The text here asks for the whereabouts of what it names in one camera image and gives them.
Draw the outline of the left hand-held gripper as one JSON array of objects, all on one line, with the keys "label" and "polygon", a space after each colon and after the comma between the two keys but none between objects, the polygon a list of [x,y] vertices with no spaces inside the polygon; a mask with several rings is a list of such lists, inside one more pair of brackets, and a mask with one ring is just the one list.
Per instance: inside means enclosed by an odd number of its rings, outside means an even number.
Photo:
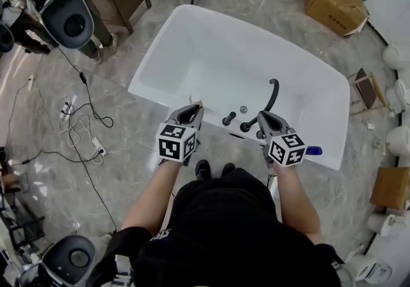
[{"label": "left hand-held gripper", "polygon": [[197,150],[198,130],[204,115],[204,107],[190,104],[173,111],[170,123],[161,123],[156,133],[156,152],[161,160],[184,163]]}]

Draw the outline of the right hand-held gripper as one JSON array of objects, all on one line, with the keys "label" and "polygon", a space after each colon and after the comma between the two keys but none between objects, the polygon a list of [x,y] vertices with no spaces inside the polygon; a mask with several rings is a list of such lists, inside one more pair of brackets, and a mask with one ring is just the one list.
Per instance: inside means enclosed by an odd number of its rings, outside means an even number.
[{"label": "right hand-held gripper", "polygon": [[277,163],[284,168],[303,162],[307,145],[293,128],[289,130],[287,121],[269,111],[260,111],[257,115],[257,121],[259,130],[264,137],[268,137],[270,131],[272,134],[277,135],[271,136],[263,148],[263,154],[268,166]]}]

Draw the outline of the white bathtub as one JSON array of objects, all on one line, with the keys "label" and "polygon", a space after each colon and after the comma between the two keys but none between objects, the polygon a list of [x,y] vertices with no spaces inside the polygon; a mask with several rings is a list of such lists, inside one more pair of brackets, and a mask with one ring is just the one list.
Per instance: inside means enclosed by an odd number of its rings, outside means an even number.
[{"label": "white bathtub", "polygon": [[[321,156],[309,160],[338,170],[349,122],[350,85],[336,69],[299,46],[257,26],[194,5],[178,6],[152,41],[133,76],[130,94],[176,110],[189,96],[203,102],[203,121],[256,140],[257,126],[240,124],[267,105],[279,81],[272,112],[284,118]],[[248,107],[242,114],[240,107]]]}]

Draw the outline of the person's left forearm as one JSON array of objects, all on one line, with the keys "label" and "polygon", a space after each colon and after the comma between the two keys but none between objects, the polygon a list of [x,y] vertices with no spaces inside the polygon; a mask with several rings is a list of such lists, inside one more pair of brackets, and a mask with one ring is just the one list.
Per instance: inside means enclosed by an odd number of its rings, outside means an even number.
[{"label": "person's left forearm", "polygon": [[176,161],[166,161],[159,165],[150,184],[126,215],[122,230],[129,227],[142,227],[153,236],[158,234],[181,166],[182,163]]}]

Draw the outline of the person's right forearm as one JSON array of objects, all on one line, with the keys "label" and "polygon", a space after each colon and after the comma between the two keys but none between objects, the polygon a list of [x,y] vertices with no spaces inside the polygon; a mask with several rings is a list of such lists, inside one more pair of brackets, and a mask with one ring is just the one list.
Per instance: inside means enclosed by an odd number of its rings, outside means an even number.
[{"label": "person's right forearm", "polygon": [[306,235],[315,245],[324,241],[318,213],[309,200],[294,167],[273,164],[285,225]]}]

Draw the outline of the black curved faucet spout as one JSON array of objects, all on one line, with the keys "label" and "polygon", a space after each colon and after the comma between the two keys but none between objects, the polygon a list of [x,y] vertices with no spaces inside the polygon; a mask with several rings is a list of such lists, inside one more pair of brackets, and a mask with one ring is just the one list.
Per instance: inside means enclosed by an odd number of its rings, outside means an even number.
[{"label": "black curved faucet spout", "polygon": [[[268,103],[266,104],[266,106],[265,106],[265,108],[263,109],[263,111],[270,111],[270,110],[272,109],[273,105],[274,105],[275,102],[276,102],[277,96],[278,96],[278,94],[279,94],[279,81],[278,81],[277,79],[273,78],[273,79],[271,79],[271,80],[269,81],[269,83],[270,83],[271,85],[273,85],[274,88],[273,88],[272,94],[271,94],[271,96],[270,96],[270,98],[269,98],[269,101],[268,101]],[[242,132],[244,132],[244,133],[247,133],[247,132],[250,130],[250,128],[251,128],[257,121],[258,121],[258,118],[257,118],[257,117],[254,117],[252,120],[250,120],[250,121],[248,121],[248,122],[243,122],[243,123],[241,123],[241,125],[240,125],[240,130],[241,130]]]}]

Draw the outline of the person's left black shoe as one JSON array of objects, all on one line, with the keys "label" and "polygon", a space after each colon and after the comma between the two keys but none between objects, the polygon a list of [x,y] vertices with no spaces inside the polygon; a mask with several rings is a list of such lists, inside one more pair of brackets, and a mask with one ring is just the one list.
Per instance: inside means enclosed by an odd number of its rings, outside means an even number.
[{"label": "person's left black shoe", "polygon": [[207,160],[200,160],[195,166],[195,176],[197,180],[210,180],[211,167]]}]

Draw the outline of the white power strip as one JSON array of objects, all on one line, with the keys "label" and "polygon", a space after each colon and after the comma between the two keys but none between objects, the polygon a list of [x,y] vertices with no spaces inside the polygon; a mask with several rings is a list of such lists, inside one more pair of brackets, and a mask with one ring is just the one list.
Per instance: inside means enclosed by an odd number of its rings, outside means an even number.
[{"label": "white power strip", "polygon": [[97,137],[92,136],[90,140],[95,146],[95,151],[92,156],[105,156],[107,154],[106,149],[103,147],[102,143],[99,141]]},{"label": "white power strip", "polygon": [[72,105],[70,102],[66,101],[62,110],[60,111],[60,122],[65,124],[71,116],[72,113]]}]

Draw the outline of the person's black clothing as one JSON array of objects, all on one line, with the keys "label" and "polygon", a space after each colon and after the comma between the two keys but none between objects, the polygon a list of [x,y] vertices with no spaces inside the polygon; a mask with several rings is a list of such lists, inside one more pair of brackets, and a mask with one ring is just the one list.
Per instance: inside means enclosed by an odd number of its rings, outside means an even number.
[{"label": "person's black clothing", "polygon": [[266,186],[241,168],[183,186],[166,229],[116,233],[86,287],[114,280],[117,255],[135,287],[341,287],[334,248],[280,222]]}]

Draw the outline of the large open cardboard box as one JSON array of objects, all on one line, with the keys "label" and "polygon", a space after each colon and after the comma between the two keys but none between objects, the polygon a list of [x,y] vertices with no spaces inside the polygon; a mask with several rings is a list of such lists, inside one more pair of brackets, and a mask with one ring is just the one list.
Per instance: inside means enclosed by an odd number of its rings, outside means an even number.
[{"label": "large open cardboard box", "polygon": [[369,18],[362,0],[304,0],[304,9],[306,15],[343,38],[359,33]]}]

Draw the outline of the closed brown cardboard box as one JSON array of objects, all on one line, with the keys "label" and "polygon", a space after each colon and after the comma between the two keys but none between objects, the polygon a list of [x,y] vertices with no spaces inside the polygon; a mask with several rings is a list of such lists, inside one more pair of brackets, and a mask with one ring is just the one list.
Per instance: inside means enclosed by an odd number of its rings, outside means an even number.
[{"label": "closed brown cardboard box", "polygon": [[407,209],[410,204],[410,167],[379,167],[370,203],[391,209]]}]

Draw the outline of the grey backpack device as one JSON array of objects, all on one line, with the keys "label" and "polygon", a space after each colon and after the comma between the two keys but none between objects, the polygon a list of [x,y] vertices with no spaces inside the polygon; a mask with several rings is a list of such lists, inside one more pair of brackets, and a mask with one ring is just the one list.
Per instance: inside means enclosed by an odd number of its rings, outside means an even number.
[{"label": "grey backpack device", "polygon": [[84,0],[26,0],[55,41],[68,48],[83,47],[94,32],[94,21]]},{"label": "grey backpack device", "polygon": [[86,287],[95,257],[95,247],[88,238],[68,235],[24,269],[15,287]]},{"label": "grey backpack device", "polygon": [[10,29],[0,21],[0,53],[8,53],[14,47],[14,37]]}]

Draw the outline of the black metal rack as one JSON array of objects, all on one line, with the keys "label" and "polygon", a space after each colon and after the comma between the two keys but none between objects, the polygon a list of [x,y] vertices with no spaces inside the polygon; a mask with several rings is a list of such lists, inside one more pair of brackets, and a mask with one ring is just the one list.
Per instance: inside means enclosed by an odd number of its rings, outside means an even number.
[{"label": "black metal rack", "polygon": [[0,195],[0,223],[6,228],[12,247],[18,250],[45,236],[44,216],[37,216],[15,194]]}]

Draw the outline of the wooden stool frame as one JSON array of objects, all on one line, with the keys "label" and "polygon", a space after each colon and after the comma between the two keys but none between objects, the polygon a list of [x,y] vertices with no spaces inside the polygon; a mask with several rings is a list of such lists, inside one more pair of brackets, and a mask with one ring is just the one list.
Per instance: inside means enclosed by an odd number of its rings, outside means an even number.
[{"label": "wooden stool frame", "polygon": [[350,107],[356,108],[356,104],[362,105],[362,109],[350,112],[350,117],[362,115],[369,111],[389,109],[384,94],[372,72],[367,74],[364,68],[360,68],[357,72],[347,76],[347,80],[358,96],[358,100],[352,101]]}]

